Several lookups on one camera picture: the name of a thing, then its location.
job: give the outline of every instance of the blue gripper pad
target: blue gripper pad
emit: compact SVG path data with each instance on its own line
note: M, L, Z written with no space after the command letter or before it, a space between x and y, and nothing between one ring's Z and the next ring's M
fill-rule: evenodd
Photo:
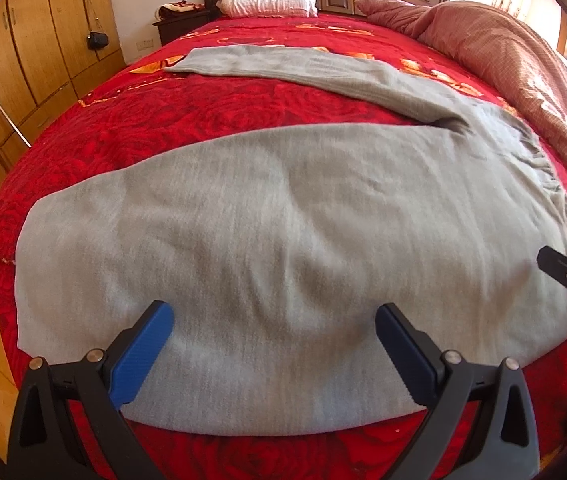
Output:
M433 407L439 398L437 393L440 380L439 370L433 368L429 359L419 348L420 343L428 343L428 341L422 341L419 336L424 335L435 349L434 352L437 352L438 348L435 343L425 333L417 332L394 304L379 307L375 316L375 327L377 337L399 372L414 402L428 408ZM440 372L443 374L443 364L441 364Z
M172 307L162 303L112 369L108 393L117 410L137 396L173 325Z

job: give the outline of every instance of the red bedspread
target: red bedspread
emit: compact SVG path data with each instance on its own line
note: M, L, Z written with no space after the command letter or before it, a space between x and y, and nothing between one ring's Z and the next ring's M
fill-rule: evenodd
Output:
M374 57L507 106L494 89L438 52L391 30L334 16L219 20L130 68L187 54L198 46L233 43L320 47ZM184 77L161 70L119 73L68 110L41 135L0 190L0 331L16 383L21 383L29 357L16 347L14 255L26 215L39 198L193 142L257 128L350 121L411 123L376 105L277 80ZM546 143L544 148L567 189L567 170ZM562 439L567 341L528 366L525 373L543 455ZM334 433L279 438L184 434L134 422L131 426L168 478L372 480L380 478L396 459L421 418L416 414ZM467 416L461 430L468 429L469 421ZM78 416L78 425L98 470L106 474L83 416ZM452 466L461 444L457 435L439 474Z

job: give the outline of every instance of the metal rod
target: metal rod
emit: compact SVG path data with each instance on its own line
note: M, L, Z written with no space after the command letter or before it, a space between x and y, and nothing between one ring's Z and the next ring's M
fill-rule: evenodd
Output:
M1 106L1 103L0 103L0 112L3 114L3 117L6 118L6 121L8 121L8 122L10 123L10 126L12 126L12 128L16 131L16 134L17 134L19 137L21 137L21 140L25 143L25 145L26 145L28 148L31 148L32 145L28 142L28 139L26 139L26 138L23 136L23 134L19 131L19 128L17 128L16 124L14 124L14 123L12 122L12 119L8 116L8 114L6 114L6 111L3 110L3 107Z

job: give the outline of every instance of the pink blanket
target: pink blanket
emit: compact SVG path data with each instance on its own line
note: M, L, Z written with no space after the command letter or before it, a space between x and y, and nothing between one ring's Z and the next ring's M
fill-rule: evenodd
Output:
M368 20L451 57L492 85L567 165L567 68L528 25L475 2L356 0Z

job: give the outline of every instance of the gray cloth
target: gray cloth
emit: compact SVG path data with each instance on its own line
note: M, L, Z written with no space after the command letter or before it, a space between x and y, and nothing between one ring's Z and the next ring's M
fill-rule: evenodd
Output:
M123 413L277 435L417 409L375 337L382 303L477 362L527 364L567 337L567 292L535 264L545 244L567 253L567 195L520 121L308 49L202 49L177 67L303 78L435 125L259 130L39 200L16 250L19 348L76 360L168 301L174 332Z

